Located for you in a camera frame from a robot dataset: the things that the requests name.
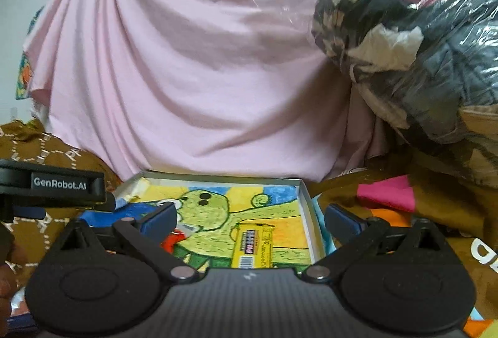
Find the pink draped sheet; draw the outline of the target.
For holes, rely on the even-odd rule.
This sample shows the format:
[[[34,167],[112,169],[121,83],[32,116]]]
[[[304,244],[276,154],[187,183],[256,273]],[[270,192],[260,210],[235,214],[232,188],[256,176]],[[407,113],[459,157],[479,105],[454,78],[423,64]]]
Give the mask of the pink draped sheet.
[[[24,50],[53,135],[144,169],[321,181],[385,151],[317,0],[50,0]]]

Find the grey painted tray box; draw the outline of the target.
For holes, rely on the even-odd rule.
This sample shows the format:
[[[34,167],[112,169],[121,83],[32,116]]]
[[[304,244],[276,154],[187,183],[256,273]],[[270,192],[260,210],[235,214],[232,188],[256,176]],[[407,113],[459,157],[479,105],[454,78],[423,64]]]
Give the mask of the grey painted tray box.
[[[303,270],[326,255],[317,212],[303,181],[142,172],[119,186],[123,207],[86,211],[89,226],[109,227],[122,218],[140,220],[173,205],[177,225],[160,235],[164,249],[198,270],[232,264],[237,234],[259,225],[273,232],[272,265]]]

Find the colourful striped bedspread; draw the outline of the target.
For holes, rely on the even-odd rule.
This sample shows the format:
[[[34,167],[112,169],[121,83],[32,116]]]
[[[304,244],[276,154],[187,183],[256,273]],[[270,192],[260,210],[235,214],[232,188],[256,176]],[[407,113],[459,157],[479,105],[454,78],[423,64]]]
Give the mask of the colourful striped bedspread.
[[[409,154],[374,157],[321,182],[307,182],[321,208],[338,204],[392,226],[427,218],[448,239],[477,290],[465,331],[497,335],[497,191],[415,164]]]

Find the cartoon wall poster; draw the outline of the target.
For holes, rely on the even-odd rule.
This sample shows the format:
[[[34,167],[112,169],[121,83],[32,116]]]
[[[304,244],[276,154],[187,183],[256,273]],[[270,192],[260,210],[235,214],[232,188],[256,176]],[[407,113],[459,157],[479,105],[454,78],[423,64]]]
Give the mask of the cartoon wall poster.
[[[41,12],[43,10],[43,7],[40,8],[33,18],[31,19],[30,26],[27,31],[27,35],[31,33],[33,28],[35,27],[35,23],[37,22]],[[18,79],[17,79],[17,84],[16,84],[16,90],[15,90],[15,98],[16,100],[25,100],[30,97],[30,93],[28,91],[29,87],[29,82],[32,77],[32,68],[31,64],[29,62],[29,59],[25,52],[22,52],[22,56],[19,62],[19,73],[18,73]]]

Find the plastic bag of clothes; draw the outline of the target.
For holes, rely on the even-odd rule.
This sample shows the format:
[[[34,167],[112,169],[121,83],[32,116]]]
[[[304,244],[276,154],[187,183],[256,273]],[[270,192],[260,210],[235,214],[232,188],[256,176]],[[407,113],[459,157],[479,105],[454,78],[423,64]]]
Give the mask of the plastic bag of clothes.
[[[317,0],[316,45],[432,169],[497,185],[497,0]]]

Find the yellow snack bar packet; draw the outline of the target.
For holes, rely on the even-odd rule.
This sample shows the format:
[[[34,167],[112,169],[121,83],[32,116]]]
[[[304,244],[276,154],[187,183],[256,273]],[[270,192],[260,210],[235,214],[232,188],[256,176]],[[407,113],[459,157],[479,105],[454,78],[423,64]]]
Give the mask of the yellow snack bar packet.
[[[263,223],[239,224],[230,267],[269,269],[273,266],[274,227]]]

